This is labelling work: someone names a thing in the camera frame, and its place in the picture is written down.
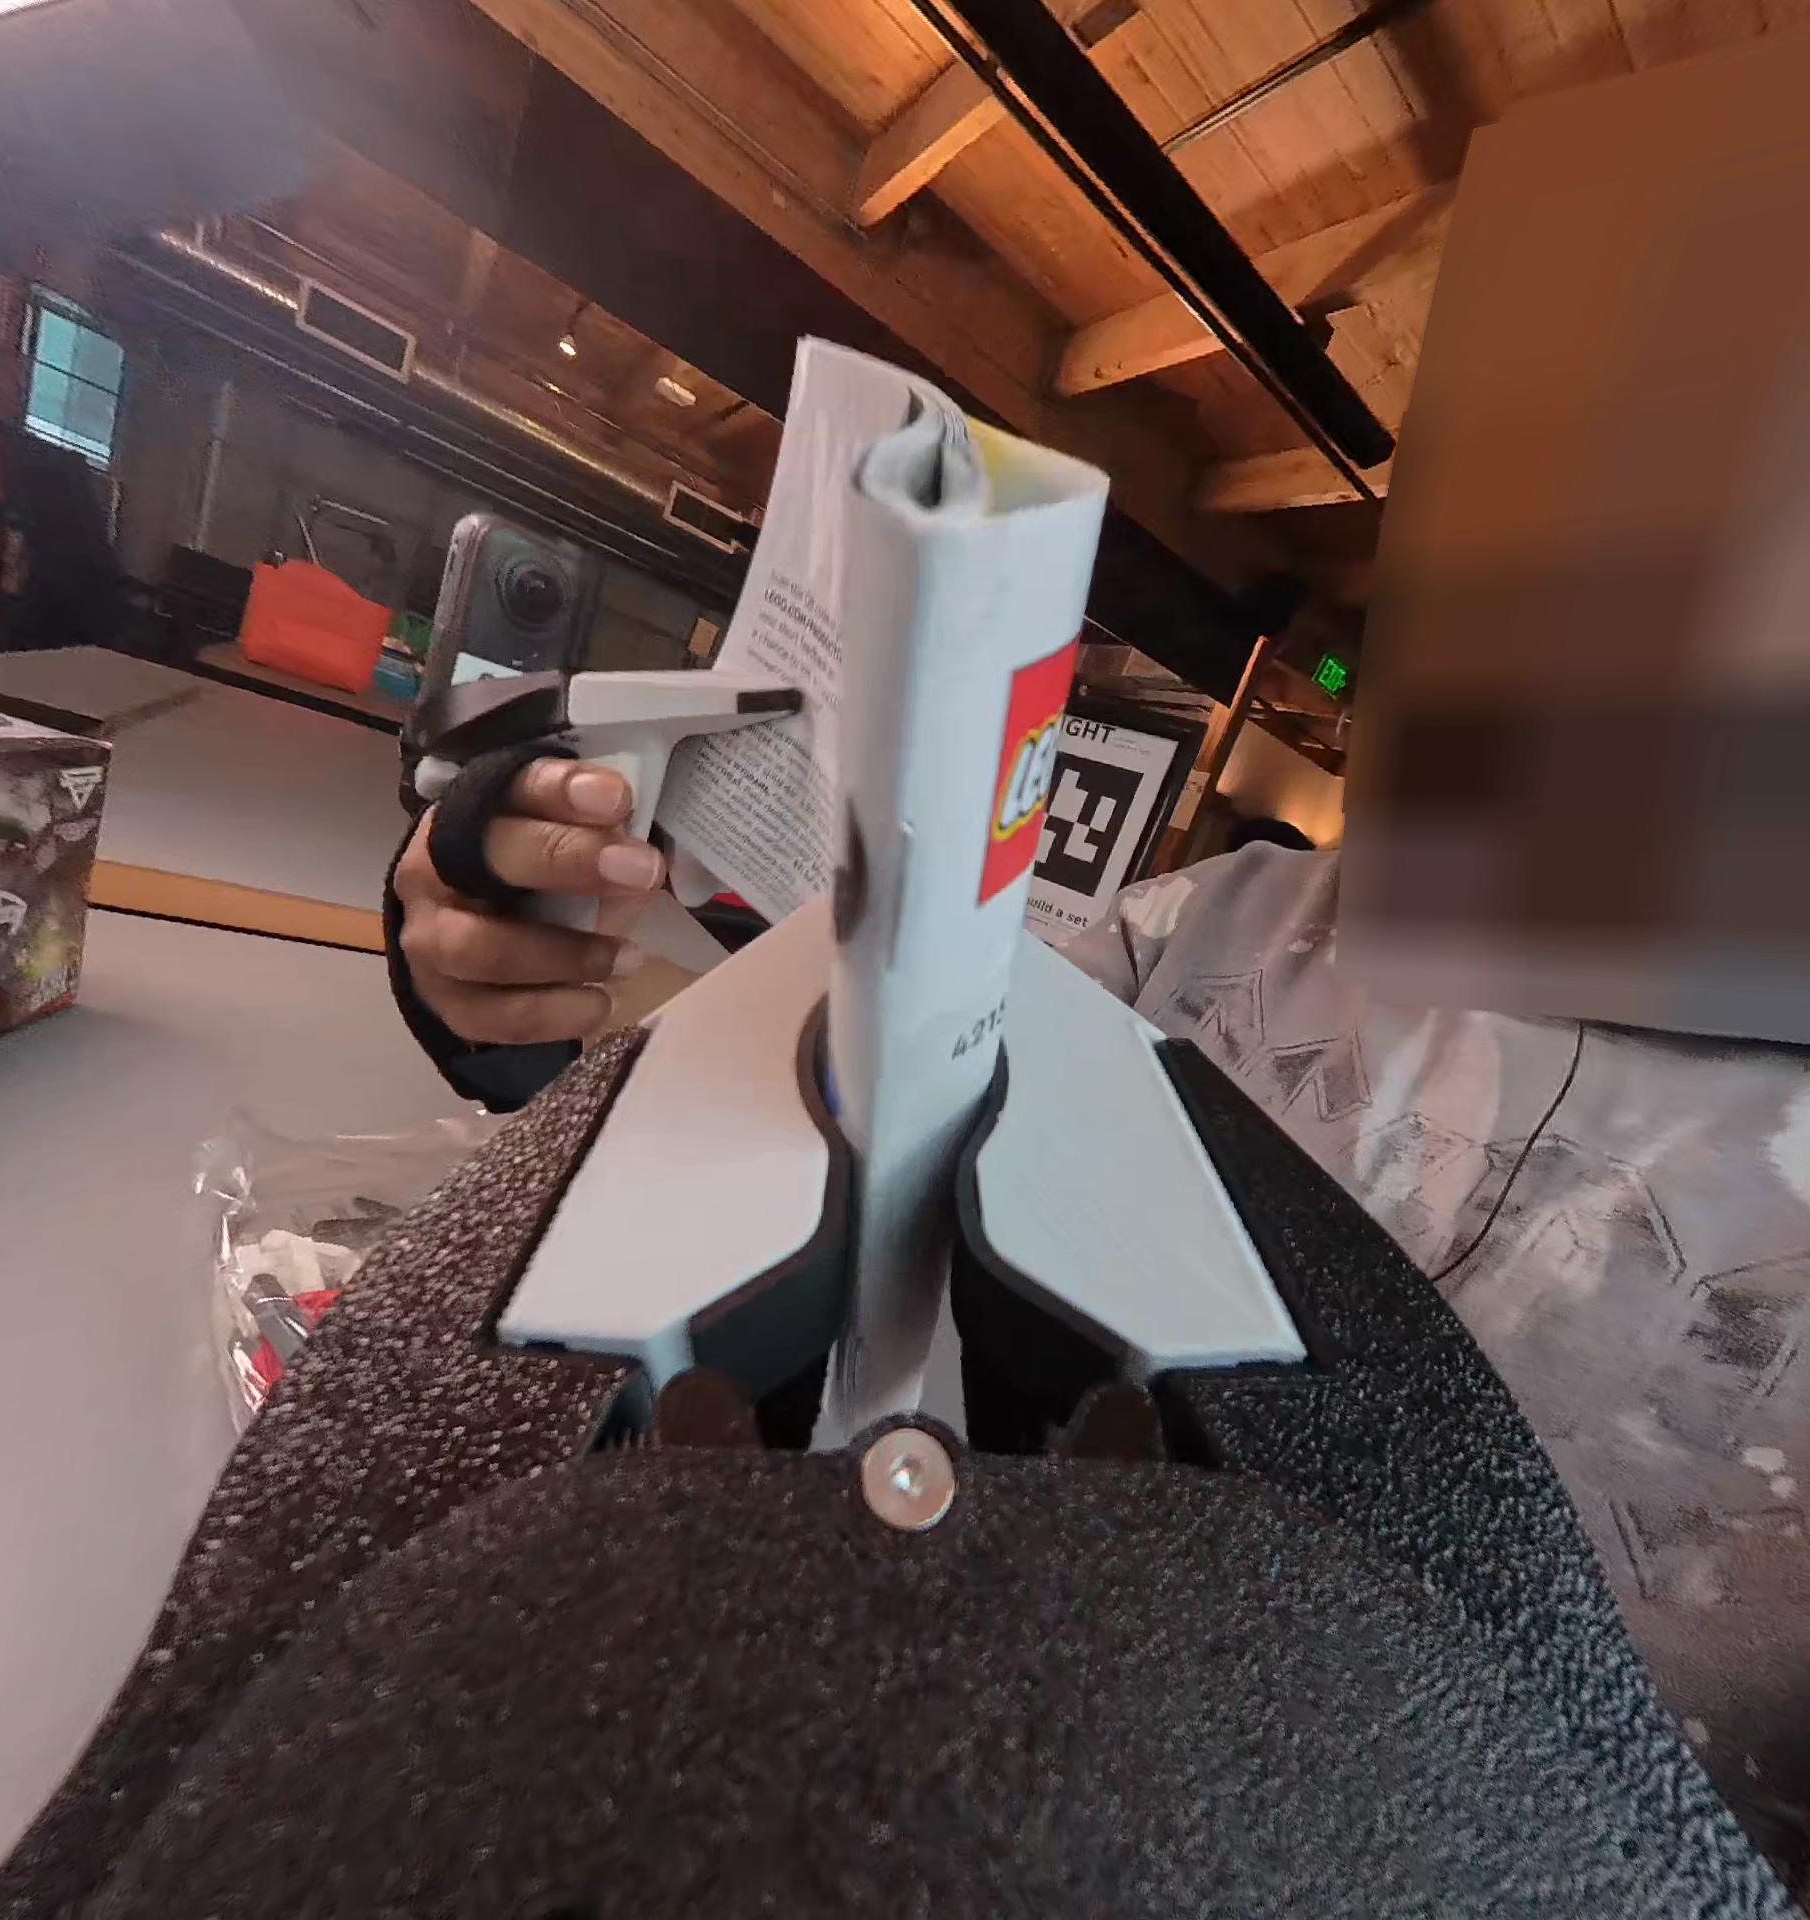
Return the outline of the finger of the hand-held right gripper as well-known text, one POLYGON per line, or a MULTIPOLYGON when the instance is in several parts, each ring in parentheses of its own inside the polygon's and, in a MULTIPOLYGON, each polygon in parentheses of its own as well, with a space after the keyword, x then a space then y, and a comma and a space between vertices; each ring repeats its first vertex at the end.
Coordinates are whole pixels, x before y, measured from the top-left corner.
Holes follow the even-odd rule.
POLYGON ((570 680, 563 735, 581 756, 670 756, 676 744, 803 714, 795 686, 715 668, 590 671, 570 680))

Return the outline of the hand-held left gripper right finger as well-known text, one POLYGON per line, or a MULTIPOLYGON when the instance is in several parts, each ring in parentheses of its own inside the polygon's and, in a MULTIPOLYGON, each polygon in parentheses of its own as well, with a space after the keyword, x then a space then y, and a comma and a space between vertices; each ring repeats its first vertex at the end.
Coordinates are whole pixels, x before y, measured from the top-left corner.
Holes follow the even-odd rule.
POLYGON ((1301 1368, 1304 1337, 1156 1027, 1025 937, 1004 1067, 965 1188, 989 1282, 1120 1382, 1301 1368))

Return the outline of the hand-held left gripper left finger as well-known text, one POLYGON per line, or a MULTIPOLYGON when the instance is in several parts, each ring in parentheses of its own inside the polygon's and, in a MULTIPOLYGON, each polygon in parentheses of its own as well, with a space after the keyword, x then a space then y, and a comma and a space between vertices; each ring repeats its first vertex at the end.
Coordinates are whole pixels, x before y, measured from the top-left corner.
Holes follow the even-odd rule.
POLYGON ((645 1374, 804 1374, 847 1313, 852 1155, 822 1101, 828 908, 645 1027, 494 1322, 645 1374))

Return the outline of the white instruction booklet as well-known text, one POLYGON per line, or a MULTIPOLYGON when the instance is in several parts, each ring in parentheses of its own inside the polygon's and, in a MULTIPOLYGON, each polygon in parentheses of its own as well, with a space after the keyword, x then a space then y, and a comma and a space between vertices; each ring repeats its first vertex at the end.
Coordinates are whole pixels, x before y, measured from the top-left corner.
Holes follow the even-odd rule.
POLYGON ((1090 462, 800 341, 715 665, 803 709, 698 745, 664 824, 770 924, 828 905, 822 1079, 856 1157, 833 1437, 921 1401, 1105 502, 1090 462))

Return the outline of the clear bag of mixed parts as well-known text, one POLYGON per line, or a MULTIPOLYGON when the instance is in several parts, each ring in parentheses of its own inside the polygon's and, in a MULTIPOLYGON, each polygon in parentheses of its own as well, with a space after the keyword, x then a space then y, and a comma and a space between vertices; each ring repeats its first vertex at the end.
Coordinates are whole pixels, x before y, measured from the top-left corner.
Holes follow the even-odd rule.
POLYGON ((256 1115, 230 1115, 196 1148, 212 1352, 236 1435, 405 1215, 405 1155, 402 1136, 291 1136, 256 1115))

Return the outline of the person's right hand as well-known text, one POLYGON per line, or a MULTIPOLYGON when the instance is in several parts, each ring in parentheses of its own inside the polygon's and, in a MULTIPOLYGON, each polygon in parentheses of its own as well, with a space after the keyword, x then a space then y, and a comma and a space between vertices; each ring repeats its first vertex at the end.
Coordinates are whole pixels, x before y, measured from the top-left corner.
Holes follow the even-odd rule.
POLYGON ((463 896, 431 863, 437 808, 414 824, 387 878, 387 957, 457 1043, 570 1043, 604 1028, 612 985, 639 967, 625 933, 667 881, 664 855, 630 835, 630 808, 618 772, 536 759, 513 772, 481 835, 481 866, 497 885, 590 902, 590 931, 463 896))

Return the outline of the orange bin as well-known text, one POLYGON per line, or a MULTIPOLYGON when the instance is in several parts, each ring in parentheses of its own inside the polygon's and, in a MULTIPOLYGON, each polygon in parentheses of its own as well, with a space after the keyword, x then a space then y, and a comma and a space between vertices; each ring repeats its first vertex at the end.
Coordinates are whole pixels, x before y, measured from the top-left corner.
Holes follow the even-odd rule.
POLYGON ((366 691, 391 608, 311 562, 254 563, 238 657, 335 691, 366 691))

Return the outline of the grey table with wooden edge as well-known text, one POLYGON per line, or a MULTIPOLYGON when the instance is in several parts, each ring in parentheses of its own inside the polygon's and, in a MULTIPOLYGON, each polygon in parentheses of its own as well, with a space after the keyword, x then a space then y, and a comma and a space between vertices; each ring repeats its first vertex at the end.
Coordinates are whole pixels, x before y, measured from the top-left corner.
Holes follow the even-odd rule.
POLYGON ((99 647, 0 657, 0 696, 112 745, 96 909, 382 952, 391 735, 99 647))

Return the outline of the black white marker sign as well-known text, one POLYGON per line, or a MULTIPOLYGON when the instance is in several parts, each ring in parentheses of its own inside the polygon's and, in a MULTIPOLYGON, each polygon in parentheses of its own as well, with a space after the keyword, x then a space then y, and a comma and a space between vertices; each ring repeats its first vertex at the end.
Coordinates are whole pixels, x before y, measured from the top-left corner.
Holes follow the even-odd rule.
POLYGON ((1046 948, 1099 924, 1155 866, 1204 744, 1207 706, 1074 686, 1022 920, 1046 948))

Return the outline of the paned window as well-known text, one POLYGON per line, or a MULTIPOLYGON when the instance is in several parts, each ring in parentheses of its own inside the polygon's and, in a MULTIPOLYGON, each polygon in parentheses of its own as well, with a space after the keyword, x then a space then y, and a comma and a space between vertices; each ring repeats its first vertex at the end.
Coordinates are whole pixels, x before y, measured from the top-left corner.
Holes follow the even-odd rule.
POLYGON ((27 435, 112 465, 124 398, 124 347, 78 302, 33 286, 24 322, 27 435))

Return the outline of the black toy truck box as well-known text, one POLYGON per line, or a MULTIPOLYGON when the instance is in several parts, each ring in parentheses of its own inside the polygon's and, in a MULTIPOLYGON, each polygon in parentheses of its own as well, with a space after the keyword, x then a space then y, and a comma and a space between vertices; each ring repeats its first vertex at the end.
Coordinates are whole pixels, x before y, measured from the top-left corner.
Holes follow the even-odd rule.
POLYGON ((99 723, 0 696, 0 1039, 78 1003, 111 765, 99 723))

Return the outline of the metal air duct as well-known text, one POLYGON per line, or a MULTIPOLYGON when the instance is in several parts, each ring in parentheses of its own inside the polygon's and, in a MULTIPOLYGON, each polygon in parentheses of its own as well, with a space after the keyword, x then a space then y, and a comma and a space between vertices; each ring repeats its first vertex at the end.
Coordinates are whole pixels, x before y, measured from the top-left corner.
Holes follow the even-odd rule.
POLYGON ((546 517, 661 522, 667 541, 749 554, 777 425, 655 350, 478 226, 440 217, 391 253, 323 253, 232 214, 127 243, 157 292, 473 487, 546 517))

